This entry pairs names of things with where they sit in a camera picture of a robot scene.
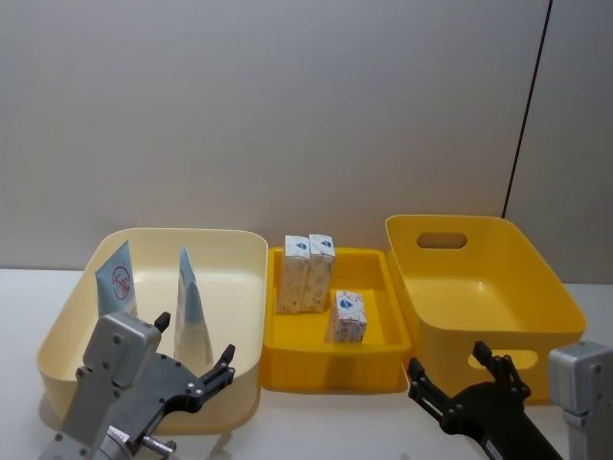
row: gray wall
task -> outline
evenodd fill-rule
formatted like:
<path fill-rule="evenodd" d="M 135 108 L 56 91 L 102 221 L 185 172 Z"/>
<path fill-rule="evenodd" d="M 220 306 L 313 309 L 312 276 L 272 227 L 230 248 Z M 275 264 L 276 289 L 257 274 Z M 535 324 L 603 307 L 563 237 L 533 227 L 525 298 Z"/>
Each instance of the gray wall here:
<path fill-rule="evenodd" d="M 567 282 L 613 283 L 611 17 L 555 0 L 507 212 Z"/>
<path fill-rule="evenodd" d="M 131 226 L 330 232 L 500 215 L 546 4 L 5 0 L 0 264 Z"/>

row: plastic bin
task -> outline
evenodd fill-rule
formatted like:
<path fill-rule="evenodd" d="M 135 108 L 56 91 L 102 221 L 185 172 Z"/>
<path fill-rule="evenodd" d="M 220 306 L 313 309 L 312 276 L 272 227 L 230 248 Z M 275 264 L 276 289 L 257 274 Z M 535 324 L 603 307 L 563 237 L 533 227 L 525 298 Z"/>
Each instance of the plastic bin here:
<path fill-rule="evenodd" d="M 173 354 L 183 245 L 188 246 L 200 288 L 214 359 L 229 343 L 237 347 L 234 383 L 197 414 L 170 414 L 160 431 L 220 432 L 240 425 L 255 410 L 260 394 L 268 248 L 262 237 L 233 230 L 137 228 L 102 241 L 38 352 L 38 368 L 54 412 L 60 419 L 66 413 L 77 388 L 75 372 L 98 320 L 95 271 L 125 240 L 130 244 L 139 317 L 152 323 L 162 311 L 172 314 L 158 353 Z"/>
<path fill-rule="evenodd" d="M 409 335 L 402 321 L 385 255 L 372 249 L 336 248 L 329 292 L 364 295 L 368 326 L 361 344 L 324 340 L 330 309 L 277 314 L 283 250 L 270 250 L 261 367 L 262 386 L 293 392 L 393 392 L 406 388 Z"/>
<path fill-rule="evenodd" d="M 476 340 L 511 355 L 532 389 L 549 395 L 547 358 L 580 339 L 583 314 L 515 225 L 501 218 L 394 216 L 388 261 L 414 353 L 450 396 L 490 375 Z"/>

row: table surface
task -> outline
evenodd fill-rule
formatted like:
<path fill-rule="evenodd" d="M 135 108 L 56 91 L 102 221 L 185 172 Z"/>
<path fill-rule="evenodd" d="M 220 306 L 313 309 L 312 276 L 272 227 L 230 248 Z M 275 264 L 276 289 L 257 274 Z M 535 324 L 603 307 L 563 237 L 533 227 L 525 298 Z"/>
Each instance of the table surface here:
<path fill-rule="evenodd" d="M 53 423 L 53 417 L 43 398 L 35 356 L 79 276 L 79 271 L 0 270 L 0 300 L 6 315 L 0 335 L 5 350 L 0 396 L 3 458 L 35 459 L 54 434 L 46 425 Z M 567 288 L 588 318 L 585 338 L 613 347 L 613 286 Z M 527 412 L 567 458 L 561 409 L 533 406 Z M 173 439 L 180 460 L 486 459 L 471 440 L 444 435 L 405 393 L 311 396 L 262 390 L 258 411 L 240 428 L 221 435 Z M 144 453 L 138 458 L 156 457 Z"/>

